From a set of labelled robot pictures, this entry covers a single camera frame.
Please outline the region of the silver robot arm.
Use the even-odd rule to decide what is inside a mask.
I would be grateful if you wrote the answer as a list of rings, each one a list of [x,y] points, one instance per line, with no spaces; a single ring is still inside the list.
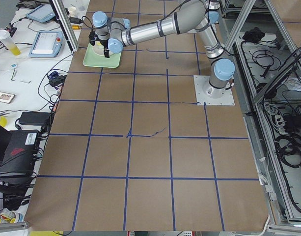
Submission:
[[[110,18],[105,12],[97,11],[92,16],[89,43],[94,46],[100,42],[103,56],[109,58],[110,53],[119,54],[127,46],[193,30],[201,38],[211,63],[211,75],[202,87],[203,92],[209,98],[218,99],[230,89],[227,84],[233,77],[235,65],[226,58],[225,47],[213,30],[212,14],[214,11],[203,0],[181,0],[167,16],[132,27],[128,19]]]

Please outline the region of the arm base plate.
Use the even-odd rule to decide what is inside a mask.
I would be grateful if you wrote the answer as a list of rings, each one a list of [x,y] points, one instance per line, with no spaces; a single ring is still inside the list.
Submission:
[[[194,75],[194,89],[198,105],[234,106],[231,84],[227,82],[224,88],[214,88],[209,83],[210,76]]]

